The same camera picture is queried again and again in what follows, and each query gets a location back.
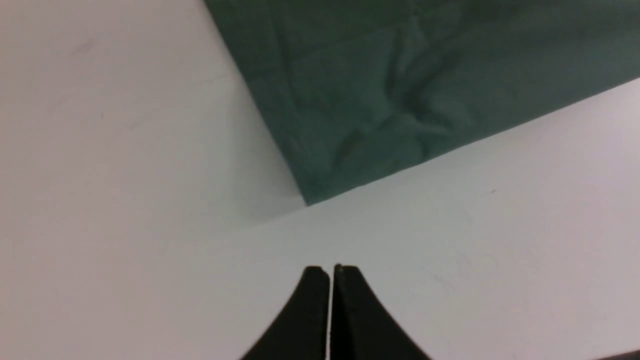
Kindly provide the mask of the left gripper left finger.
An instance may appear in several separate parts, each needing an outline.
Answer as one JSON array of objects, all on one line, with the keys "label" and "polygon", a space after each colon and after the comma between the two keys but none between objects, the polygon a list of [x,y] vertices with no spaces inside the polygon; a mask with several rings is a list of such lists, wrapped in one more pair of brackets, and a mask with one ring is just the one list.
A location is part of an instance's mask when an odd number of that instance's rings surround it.
[{"label": "left gripper left finger", "polygon": [[243,360],[324,360],[329,296],[327,272],[307,266],[286,305]]}]

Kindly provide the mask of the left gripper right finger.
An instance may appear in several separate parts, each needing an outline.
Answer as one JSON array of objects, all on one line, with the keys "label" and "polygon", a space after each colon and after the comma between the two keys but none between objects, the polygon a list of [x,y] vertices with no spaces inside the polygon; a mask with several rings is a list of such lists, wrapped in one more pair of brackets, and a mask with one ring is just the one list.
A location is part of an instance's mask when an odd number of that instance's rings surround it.
[{"label": "left gripper right finger", "polygon": [[387,312],[356,266],[333,272],[332,360],[428,360],[429,356]]}]

